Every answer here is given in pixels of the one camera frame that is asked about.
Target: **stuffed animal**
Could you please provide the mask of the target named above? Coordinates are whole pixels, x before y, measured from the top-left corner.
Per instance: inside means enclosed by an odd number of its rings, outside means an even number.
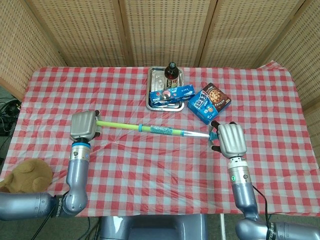
[[[16,166],[0,182],[0,192],[39,193],[45,191],[52,181],[53,173],[47,163],[31,158]]]

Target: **black cable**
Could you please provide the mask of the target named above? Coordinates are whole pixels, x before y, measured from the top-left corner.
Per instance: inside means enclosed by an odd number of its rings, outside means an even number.
[[[66,192],[63,194],[63,197],[65,197],[68,193],[69,193],[69,191],[66,191]]]
[[[100,232],[100,222],[101,222],[101,217],[98,220],[98,226],[96,226],[96,230],[95,230],[95,234],[94,234],[94,240],[98,240],[99,232]]]
[[[254,188],[254,190],[256,190],[263,198],[264,198],[264,215],[265,215],[265,221],[266,221],[266,226],[268,228],[270,228],[270,222],[268,219],[268,202],[267,199],[265,197],[265,195],[263,195],[255,186],[252,185],[252,187]]]
[[[91,228],[90,232],[88,233],[88,235],[85,237],[85,240],[90,240],[91,239],[91,234],[94,233],[94,236],[96,236],[97,234],[97,229],[99,227],[99,222],[100,222],[100,219],[96,222],[96,224]]]
[[[42,230],[44,225],[47,223],[47,221],[50,218],[51,214],[53,213],[54,209],[55,209],[55,206],[53,206],[53,208],[51,209],[50,213],[46,216],[46,218],[44,219],[44,221],[42,222],[42,224],[40,225],[38,230],[35,232],[35,234],[33,235],[31,240],[35,240],[36,239],[37,235],[40,233],[40,231]]]
[[[84,234],[81,235],[81,237],[79,237],[77,240],[80,240],[82,239],[84,236],[86,236],[90,230],[90,217],[87,217],[88,218],[88,223],[89,223],[89,226],[88,226],[88,229],[85,231]]]
[[[6,112],[6,108],[9,106],[9,104],[13,103],[14,101],[18,101],[18,103],[20,104],[21,102],[18,99],[12,99],[7,101],[5,104],[3,104],[3,106],[0,108],[0,113],[5,113]]]
[[[269,214],[268,220],[270,222],[271,216],[273,215],[273,213]]]
[[[11,137],[12,137],[12,135],[11,135],[11,136],[8,136],[8,137],[4,140],[4,142],[3,142],[2,145],[0,146],[0,152],[1,152],[2,147],[4,146],[4,144],[6,143],[6,141],[7,141],[9,138],[11,138]]]
[[[1,118],[7,118],[7,119],[18,119],[18,118],[15,117],[15,116],[9,116],[9,115],[7,115],[7,114],[5,114],[5,113],[0,114],[0,117],[1,117]]]
[[[2,121],[2,128],[3,128],[3,131],[4,131],[5,133],[10,132],[10,131],[11,131],[11,129],[9,129],[9,130],[6,130],[6,129],[5,129],[5,122],[4,122],[4,119],[3,119],[2,117],[0,117],[0,119],[1,119],[1,121]]]

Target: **stainless steel tray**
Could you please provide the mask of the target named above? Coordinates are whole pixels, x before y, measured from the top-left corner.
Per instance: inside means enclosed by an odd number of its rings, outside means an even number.
[[[185,107],[183,101],[163,105],[159,107],[152,107],[149,100],[149,93],[165,89],[167,85],[167,78],[165,77],[165,67],[163,66],[152,66],[148,70],[148,80],[146,85],[146,97],[145,105],[148,109],[154,111],[167,111],[167,112],[179,112]],[[179,77],[178,86],[184,85],[184,71],[178,67]]]

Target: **gingham tablecloth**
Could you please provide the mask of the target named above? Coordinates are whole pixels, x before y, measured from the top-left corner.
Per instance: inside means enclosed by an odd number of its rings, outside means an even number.
[[[290,73],[275,62],[258,69],[188,68],[184,83],[196,92],[214,83],[231,99],[216,118],[245,132],[253,184],[270,213],[320,216],[320,171]],[[63,194],[72,141],[72,114],[100,110],[105,121],[203,131],[187,107],[146,108],[147,67],[45,67],[27,88],[1,174],[41,158],[54,175],[48,192]],[[239,213],[227,173],[228,159],[207,140],[103,128],[91,142],[86,191],[79,216]],[[259,211],[264,200],[256,194]]]

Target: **wicker panel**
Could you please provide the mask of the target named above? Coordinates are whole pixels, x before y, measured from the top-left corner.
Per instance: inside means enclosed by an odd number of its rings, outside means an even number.
[[[29,3],[70,66],[126,65],[111,0],[29,0]]]
[[[302,106],[320,96],[320,0],[311,2],[266,62],[271,59],[289,69]]]
[[[320,164],[320,107],[304,117],[315,157]]]
[[[136,66],[194,67],[210,0],[126,0]]]
[[[200,67],[251,68],[298,0],[222,0]]]
[[[1,1],[0,16],[1,85],[22,99],[37,68],[65,62],[18,0]]]

